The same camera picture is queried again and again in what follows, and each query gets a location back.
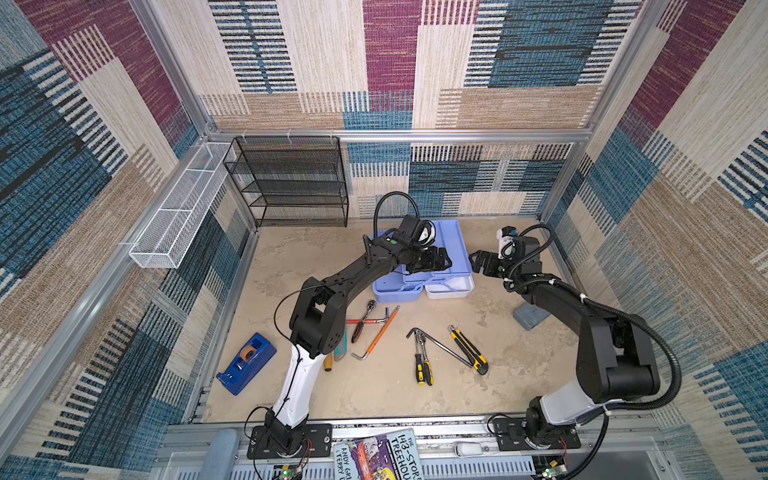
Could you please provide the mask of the red handled pliers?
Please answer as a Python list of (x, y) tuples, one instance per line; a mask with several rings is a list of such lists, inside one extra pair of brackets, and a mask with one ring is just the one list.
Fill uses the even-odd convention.
[(360, 338), (363, 328), (365, 326), (365, 322), (368, 320), (369, 316), (373, 312), (377, 305), (377, 302), (375, 300), (369, 300), (366, 305), (366, 312), (363, 315), (362, 319), (356, 324), (355, 329), (352, 334), (352, 343), (356, 343), (358, 339)]

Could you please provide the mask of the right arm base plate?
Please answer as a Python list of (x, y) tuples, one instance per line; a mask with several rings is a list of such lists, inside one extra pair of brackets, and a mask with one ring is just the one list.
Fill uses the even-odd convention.
[(574, 425), (550, 425), (534, 421), (528, 424), (520, 416), (498, 416), (490, 422), (501, 451), (578, 449), (582, 446)]

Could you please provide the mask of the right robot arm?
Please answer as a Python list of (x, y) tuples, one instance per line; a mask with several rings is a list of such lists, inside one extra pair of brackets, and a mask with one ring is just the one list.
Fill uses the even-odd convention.
[(502, 280), (510, 293), (554, 316), (578, 336), (575, 378), (534, 398), (523, 427), (527, 442), (547, 448), (571, 428), (612, 411), (654, 410), (671, 403), (682, 386), (682, 367), (662, 336), (640, 316), (590, 299), (544, 272), (549, 246), (528, 229), (497, 232), (499, 247), (469, 255), (474, 272)]

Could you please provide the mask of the yellow handled pliers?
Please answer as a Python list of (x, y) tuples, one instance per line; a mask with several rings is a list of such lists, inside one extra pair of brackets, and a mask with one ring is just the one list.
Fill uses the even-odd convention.
[(434, 378), (432, 375), (432, 369), (428, 359), (428, 355), (426, 352), (426, 340), (421, 339), (419, 341), (422, 349), (423, 368), (424, 368), (424, 374), (425, 374), (425, 380), (426, 380), (426, 383), (424, 385), (432, 386), (434, 384)]

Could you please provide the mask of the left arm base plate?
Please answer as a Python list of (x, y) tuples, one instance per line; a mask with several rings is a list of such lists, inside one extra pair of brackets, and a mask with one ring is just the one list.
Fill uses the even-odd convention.
[(331, 455), (332, 438), (330, 423), (301, 424), (290, 430), (282, 424), (256, 426), (246, 456), (249, 460), (299, 459), (305, 454), (324, 458)]

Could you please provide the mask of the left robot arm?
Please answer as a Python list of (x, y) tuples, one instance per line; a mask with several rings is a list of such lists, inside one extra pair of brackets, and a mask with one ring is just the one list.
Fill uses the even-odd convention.
[[(379, 213), (391, 197), (402, 197), (413, 209), (399, 226), (378, 230)], [(350, 303), (376, 280), (399, 267), (409, 274), (442, 272), (452, 266), (447, 249), (435, 245), (436, 227), (420, 215), (416, 201), (402, 191), (382, 196), (374, 208), (373, 235), (363, 237), (364, 253), (341, 271), (310, 277), (293, 292), (297, 297), (289, 318), (291, 358), (274, 405), (264, 416), (263, 437), (280, 455), (291, 455), (307, 444), (305, 425), (314, 385), (325, 358), (342, 340)]]

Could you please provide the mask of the white and blue toolbox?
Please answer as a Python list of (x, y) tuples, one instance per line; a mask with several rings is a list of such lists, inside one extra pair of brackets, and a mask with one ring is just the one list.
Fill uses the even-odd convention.
[(435, 242), (413, 266), (401, 265), (377, 279), (379, 303), (413, 302), (423, 292), (432, 300), (460, 299), (475, 288), (472, 267), (458, 220), (434, 221)]

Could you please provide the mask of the black yellow screwdriver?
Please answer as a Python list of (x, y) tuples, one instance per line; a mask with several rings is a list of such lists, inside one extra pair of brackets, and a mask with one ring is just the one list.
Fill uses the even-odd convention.
[(425, 380), (425, 374), (424, 374), (424, 368), (423, 368), (422, 349), (421, 349), (421, 344), (418, 336), (415, 336), (415, 349), (416, 349), (416, 353), (415, 353), (416, 380), (419, 385), (424, 385), (426, 383), (426, 380)]

